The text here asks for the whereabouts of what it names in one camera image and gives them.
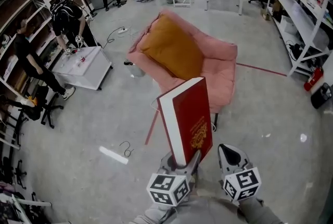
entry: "pink armchair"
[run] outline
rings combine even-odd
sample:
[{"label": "pink armchair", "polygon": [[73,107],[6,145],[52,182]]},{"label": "pink armchair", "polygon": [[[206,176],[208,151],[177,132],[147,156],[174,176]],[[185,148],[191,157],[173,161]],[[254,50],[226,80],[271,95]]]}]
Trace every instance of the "pink armchair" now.
[{"label": "pink armchair", "polygon": [[215,114],[214,125],[216,127],[217,117],[221,108],[228,105],[234,95],[237,45],[215,39],[201,32],[176,13],[163,10],[152,24],[143,31],[127,55],[131,62],[157,81],[162,93],[181,84],[184,80],[170,76],[158,63],[147,57],[140,50],[161,15],[167,15],[188,33],[204,55],[200,75],[206,78],[209,106],[211,113]]}]

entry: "gray sleeve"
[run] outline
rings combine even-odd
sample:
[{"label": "gray sleeve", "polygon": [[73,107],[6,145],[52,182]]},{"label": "gray sleeve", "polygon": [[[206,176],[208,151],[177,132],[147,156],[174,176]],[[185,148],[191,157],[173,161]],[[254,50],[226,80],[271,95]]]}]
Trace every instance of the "gray sleeve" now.
[{"label": "gray sleeve", "polygon": [[160,224],[170,215],[172,207],[153,204],[144,215],[137,216],[129,224]]},{"label": "gray sleeve", "polygon": [[257,198],[251,197],[239,202],[239,208],[251,224],[284,224],[269,207],[262,205]]}]

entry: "book cover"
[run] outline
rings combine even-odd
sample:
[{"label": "book cover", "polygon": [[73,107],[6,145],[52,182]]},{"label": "book cover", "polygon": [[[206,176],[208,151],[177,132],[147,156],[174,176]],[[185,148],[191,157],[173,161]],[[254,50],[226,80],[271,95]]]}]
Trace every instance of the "book cover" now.
[{"label": "book cover", "polygon": [[175,162],[186,166],[198,149],[202,160],[213,145],[206,79],[190,79],[157,101]]}]

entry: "chair leg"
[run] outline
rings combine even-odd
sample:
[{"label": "chair leg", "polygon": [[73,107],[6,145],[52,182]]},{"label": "chair leg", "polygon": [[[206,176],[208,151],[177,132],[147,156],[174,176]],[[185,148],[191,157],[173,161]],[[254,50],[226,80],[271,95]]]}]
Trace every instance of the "chair leg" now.
[{"label": "chair leg", "polygon": [[218,119],[218,117],[219,117],[219,113],[215,113],[213,131],[217,130],[217,119]]}]

